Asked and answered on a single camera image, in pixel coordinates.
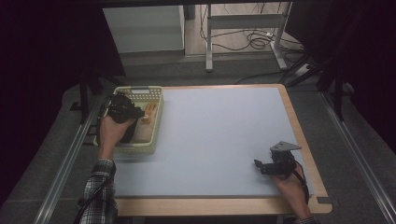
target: gray floor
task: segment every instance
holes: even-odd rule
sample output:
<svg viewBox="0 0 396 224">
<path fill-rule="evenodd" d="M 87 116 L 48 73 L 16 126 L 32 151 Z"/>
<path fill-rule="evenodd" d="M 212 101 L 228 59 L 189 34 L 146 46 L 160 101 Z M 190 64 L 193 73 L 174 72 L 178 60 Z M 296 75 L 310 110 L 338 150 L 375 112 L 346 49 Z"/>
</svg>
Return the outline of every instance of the gray floor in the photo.
<svg viewBox="0 0 396 224">
<path fill-rule="evenodd" d="M 231 85 L 243 77 L 241 84 L 277 83 L 280 74 L 276 60 L 269 53 L 259 55 L 216 55 L 213 73 L 205 72 L 205 59 L 183 57 L 179 54 L 122 55 L 125 71 L 123 80 L 131 85 Z M 329 115 L 326 105 L 315 90 L 317 77 L 288 89 L 290 99 L 303 128 L 305 138 L 317 163 L 319 173 L 331 199 L 330 214 L 318 215 L 322 223 L 387 223 L 375 197 L 366 185 L 347 145 Z M 103 81 L 106 92 L 115 86 Z M 70 111 L 78 101 L 78 88 L 64 94 L 63 107 L 49 135 L 35 159 L 13 190 L 0 211 L 0 223 L 32 223 L 38 209 L 49 192 L 49 187 L 78 130 L 79 112 Z M 396 199 L 396 156 L 359 115 L 348 98 L 343 107 L 346 125 L 354 135 L 366 160 L 393 203 Z M 81 147 L 60 199 L 53 208 L 49 223 L 71 223 L 76 215 L 78 196 L 95 161 L 97 148 L 85 144 Z M 263 223 L 270 217 L 189 217 L 149 218 L 147 223 Z"/>
</svg>

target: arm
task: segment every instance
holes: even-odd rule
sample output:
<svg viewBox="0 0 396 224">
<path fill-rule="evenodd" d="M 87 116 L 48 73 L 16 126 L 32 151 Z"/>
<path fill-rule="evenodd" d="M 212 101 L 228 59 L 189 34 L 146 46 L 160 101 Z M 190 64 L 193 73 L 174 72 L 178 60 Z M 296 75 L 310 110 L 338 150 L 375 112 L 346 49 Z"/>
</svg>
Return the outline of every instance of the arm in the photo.
<svg viewBox="0 0 396 224">
<path fill-rule="evenodd" d="M 134 121 L 135 119 L 129 119 L 125 123 L 118 124 L 108 116 L 102 119 L 98 161 L 78 201 L 78 210 L 84 209 L 84 204 L 87 204 L 79 223 L 115 223 L 118 207 L 114 199 L 114 174 L 116 173 L 116 165 L 113 161 L 114 147 Z M 101 187 L 103 188 L 97 196 L 92 197 Z"/>
<path fill-rule="evenodd" d="M 297 165 L 296 171 L 300 176 L 304 176 L 300 165 Z M 319 221 L 312 216 L 308 205 L 305 203 L 303 187 L 300 180 L 295 175 L 291 175 L 287 179 L 284 179 L 281 176 L 272 176 L 272 179 L 275 181 L 276 187 L 289 203 L 290 208 L 296 216 L 297 220 L 294 221 L 294 223 L 319 223 Z"/>
</svg>

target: table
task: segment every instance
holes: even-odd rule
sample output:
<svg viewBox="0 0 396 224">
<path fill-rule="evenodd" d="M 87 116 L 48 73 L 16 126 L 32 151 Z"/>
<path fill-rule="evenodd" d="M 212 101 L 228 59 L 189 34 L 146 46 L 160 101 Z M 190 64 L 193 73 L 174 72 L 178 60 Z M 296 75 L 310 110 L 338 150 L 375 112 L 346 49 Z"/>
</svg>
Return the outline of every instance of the table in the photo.
<svg viewBox="0 0 396 224">
<path fill-rule="evenodd" d="M 287 111 L 290 125 L 304 159 L 305 172 L 310 176 L 314 194 L 309 201 L 313 214 L 330 213 L 332 205 L 320 203 L 318 198 L 328 194 L 318 173 L 318 168 L 304 138 L 303 131 L 295 115 L 286 89 L 278 84 L 246 86 L 201 86 L 167 87 L 166 90 L 182 89 L 238 89 L 238 88 L 277 88 Z M 290 214 L 288 204 L 281 197 L 221 197 L 221 198 L 118 198 L 119 216 L 227 216 L 227 215 L 279 215 Z"/>
</svg>

